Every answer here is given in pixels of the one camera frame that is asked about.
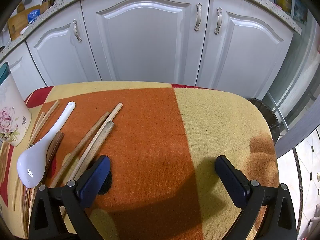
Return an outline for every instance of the orange fabric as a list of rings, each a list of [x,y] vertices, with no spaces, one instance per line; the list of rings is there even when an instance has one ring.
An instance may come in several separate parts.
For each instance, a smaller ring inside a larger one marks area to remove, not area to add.
[[[37,139],[69,101],[76,108],[61,129],[57,169],[107,109],[124,104],[99,152],[111,159],[112,187],[93,205],[108,212],[119,238],[203,239],[194,168],[174,90],[102,91],[62,99]],[[45,103],[41,112],[52,104]]]

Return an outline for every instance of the teal container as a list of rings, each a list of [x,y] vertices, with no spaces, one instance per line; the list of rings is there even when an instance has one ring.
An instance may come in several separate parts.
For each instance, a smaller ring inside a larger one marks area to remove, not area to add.
[[[10,75],[11,71],[9,68],[8,62],[5,62],[1,67],[0,67],[0,86],[4,82],[4,80]]]

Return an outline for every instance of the black clamp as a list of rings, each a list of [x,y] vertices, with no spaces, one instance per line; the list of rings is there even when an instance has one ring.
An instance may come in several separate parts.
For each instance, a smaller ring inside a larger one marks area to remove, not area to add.
[[[77,181],[56,188],[41,185],[31,212],[29,239],[103,240],[84,209],[92,205],[109,172],[110,160],[102,155]],[[68,233],[59,206],[66,208],[76,235]]]
[[[267,206],[255,240],[296,240],[296,220],[290,192],[286,184],[277,188],[264,187],[258,181],[249,181],[231,162],[220,155],[215,170],[234,205],[241,212],[223,240],[245,240],[262,206]]]

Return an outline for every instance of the white kitchen cabinet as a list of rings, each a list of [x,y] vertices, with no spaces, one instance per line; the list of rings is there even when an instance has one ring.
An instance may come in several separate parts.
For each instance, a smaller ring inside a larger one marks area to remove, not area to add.
[[[80,2],[41,25],[27,38],[27,45],[48,86],[101,80]]]
[[[11,74],[23,99],[26,99],[34,90],[46,87],[24,42],[5,57],[0,66],[5,62],[9,64]]]
[[[196,84],[209,0],[83,0],[81,4],[102,80]],[[197,17],[199,31],[195,31]]]
[[[218,10],[222,24],[215,34]],[[287,54],[293,31],[246,0],[210,0],[197,86],[262,99]]]

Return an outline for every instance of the metal drawer handle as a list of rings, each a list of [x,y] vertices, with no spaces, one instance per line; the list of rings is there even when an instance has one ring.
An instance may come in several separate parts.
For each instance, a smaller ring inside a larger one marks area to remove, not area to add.
[[[78,31],[77,31],[77,20],[76,19],[73,20],[73,33],[77,37],[78,41],[81,42],[82,39],[80,38]]]
[[[199,31],[199,25],[200,25],[200,22],[201,22],[201,8],[202,8],[202,5],[201,3],[198,3],[197,4],[197,23],[196,23],[196,27],[195,27],[195,31]]]
[[[222,24],[222,9],[221,7],[217,8],[217,12],[218,12],[218,22],[217,22],[217,28],[214,31],[214,34],[219,34],[219,29],[221,27]]]

